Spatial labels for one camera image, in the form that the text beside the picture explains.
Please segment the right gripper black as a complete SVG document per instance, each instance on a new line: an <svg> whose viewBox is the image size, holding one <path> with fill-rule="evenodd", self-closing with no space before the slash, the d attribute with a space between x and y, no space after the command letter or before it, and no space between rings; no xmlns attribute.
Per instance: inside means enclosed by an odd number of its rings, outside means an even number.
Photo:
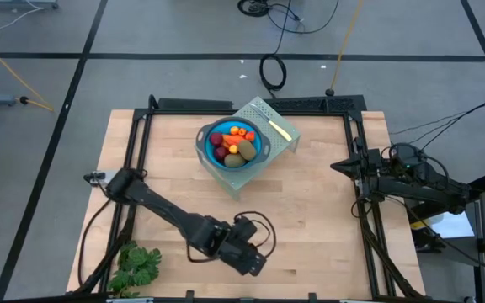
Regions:
<svg viewBox="0 0 485 303"><path fill-rule="evenodd" d="M380 169L383 167L381 150L368 149L365 139L356 137L353 141L355 148L355 169L353 159L348 158L330 165L333 170L342 173L348 178L354 178L355 193L357 197L371 197L378 192Z"/></svg>

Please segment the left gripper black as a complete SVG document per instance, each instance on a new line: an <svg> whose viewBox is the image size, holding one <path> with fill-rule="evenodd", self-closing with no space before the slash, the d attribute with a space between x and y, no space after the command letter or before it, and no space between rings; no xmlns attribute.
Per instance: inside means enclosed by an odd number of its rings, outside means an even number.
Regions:
<svg viewBox="0 0 485 303"><path fill-rule="evenodd" d="M266 263L266 257L250 242L257 230L252 220L237 215L220 245L219 259L241 275L258 276Z"/></svg>

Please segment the knife with cream handle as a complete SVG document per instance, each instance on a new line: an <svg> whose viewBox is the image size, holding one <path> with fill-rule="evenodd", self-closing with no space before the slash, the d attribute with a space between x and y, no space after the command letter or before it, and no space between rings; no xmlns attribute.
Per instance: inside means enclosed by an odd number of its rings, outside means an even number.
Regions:
<svg viewBox="0 0 485 303"><path fill-rule="evenodd" d="M286 141L292 141L292 137L290 134L282 129L280 126L278 126L262 109L260 109L257 105L255 104L249 104L249 106L261 117L263 118L266 122L269 123L269 125L275 129Z"/></svg>

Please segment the blue bowl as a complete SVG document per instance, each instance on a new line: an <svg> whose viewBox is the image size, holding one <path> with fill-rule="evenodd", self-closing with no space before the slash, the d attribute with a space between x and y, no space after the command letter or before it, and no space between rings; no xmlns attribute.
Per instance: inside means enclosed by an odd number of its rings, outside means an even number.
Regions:
<svg viewBox="0 0 485 303"><path fill-rule="evenodd" d="M215 156L215 151L219 147L223 147L222 144L215 146L211 142L211 136L215 133L221 135L232 135L232 127L243 128L247 132L254 133L254 139L251 141L253 147L256 149L256 156L252 160L246 160L245 163L239 167L227 167L224 164L224 160L219 160ZM271 152L271 144L268 137L250 120L229 116L217 120L216 122L208 125L204 125L195 138L195 147L198 152L202 152L205 159L213 165L214 168L219 168L228 172L242 171L257 165L258 163L265 162L269 158Z"/></svg>

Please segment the green perforated metal shelf riser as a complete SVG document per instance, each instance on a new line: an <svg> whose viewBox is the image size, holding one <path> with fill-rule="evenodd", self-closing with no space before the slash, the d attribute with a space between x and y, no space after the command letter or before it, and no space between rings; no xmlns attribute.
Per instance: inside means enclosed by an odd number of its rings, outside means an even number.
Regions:
<svg viewBox="0 0 485 303"><path fill-rule="evenodd" d="M286 130L292 137L292 141L286 141L275 129L273 129L268 122L261 118L249 104L255 104L262 109L278 126ZM285 150L290 150L295 153L298 147L301 133L296 127L282 117L275 109L268 105L265 100L260 97L252 99L248 104L244 105L235 114L231 115L248 119L253 122L269 139L271 144L271 152L269 158L262 163L251 166L242 171L228 172L219 168L214 168L209 163L202 152L196 153L200 164L210 173L210 175L235 199L239 199L241 189L253 178L256 178L265 168L271 165L272 161L277 158Z"/></svg>

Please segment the green leafy plant sprig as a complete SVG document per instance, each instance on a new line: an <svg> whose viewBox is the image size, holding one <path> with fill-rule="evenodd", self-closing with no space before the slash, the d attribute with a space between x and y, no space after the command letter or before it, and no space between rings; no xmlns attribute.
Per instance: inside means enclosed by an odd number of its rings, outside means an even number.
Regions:
<svg viewBox="0 0 485 303"><path fill-rule="evenodd" d="M117 269L108 283L115 298L135 298L140 292L135 287L149 285L159 275L162 254L159 249L147 250L136 242L126 243L117 258Z"/></svg>

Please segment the white sheet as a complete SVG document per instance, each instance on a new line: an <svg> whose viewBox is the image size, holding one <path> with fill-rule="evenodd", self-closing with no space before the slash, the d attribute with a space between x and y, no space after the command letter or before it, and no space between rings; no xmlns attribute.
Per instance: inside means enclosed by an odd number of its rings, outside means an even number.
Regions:
<svg viewBox="0 0 485 303"><path fill-rule="evenodd" d="M430 217L429 226L445 239L475 236L466 212L462 212L459 215L445 212Z"/></svg>

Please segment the silver metal mounting bracket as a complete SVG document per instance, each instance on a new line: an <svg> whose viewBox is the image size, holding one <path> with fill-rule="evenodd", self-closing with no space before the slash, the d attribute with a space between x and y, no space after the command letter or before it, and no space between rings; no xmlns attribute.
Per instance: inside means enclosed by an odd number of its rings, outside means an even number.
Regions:
<svg viewBox="0 0 485 303"><path fill-rule="evenodd" d="M87 173L83 176L83 179L90 184L91 186L105 186L107 185L111 179L114 177L116 174L115 170L109 170L109 171L100 171L100 170L95 170L92 171L91 173Z"/></svg>

